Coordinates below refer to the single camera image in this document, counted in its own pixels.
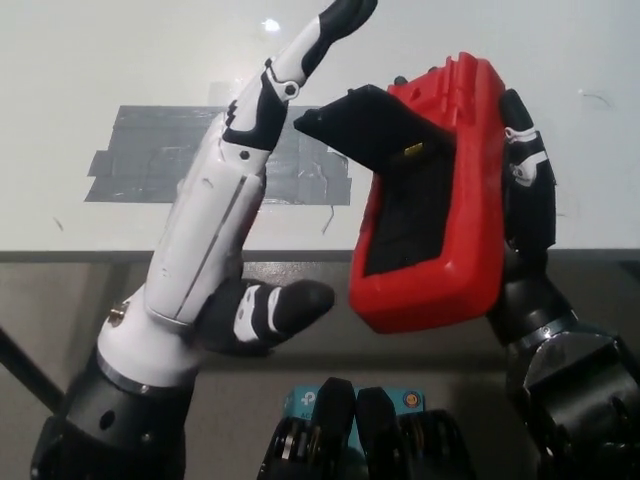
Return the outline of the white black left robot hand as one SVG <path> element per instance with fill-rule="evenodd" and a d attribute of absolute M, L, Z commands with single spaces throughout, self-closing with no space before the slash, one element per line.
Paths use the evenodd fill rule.
<path fill-rule="evenodd" d="M 180 184 L 143 285 L 104 323 L 103 374 L 123 389 L 190 384 L 205 351 L 262 355 L 333 306 L 315 281 L 284 287 L 242 278 L 242 249 L 263 202 L 266 164 L 294 100 L 372 1 L 335 1 L 315 16 L 219 114 Z"/>

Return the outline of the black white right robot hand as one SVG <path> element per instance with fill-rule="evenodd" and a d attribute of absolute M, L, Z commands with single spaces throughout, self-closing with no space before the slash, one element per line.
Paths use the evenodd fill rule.
<path fill-rule="evenodd" d="M 542 134 L 518 92 L 499 100 L 504 124 L 502 198 L 505 257 L 499 296 L 488 313 L 501 345 L 516 343 L 569 312 L 547 274 L 556 243 L 556 179 Z"/>

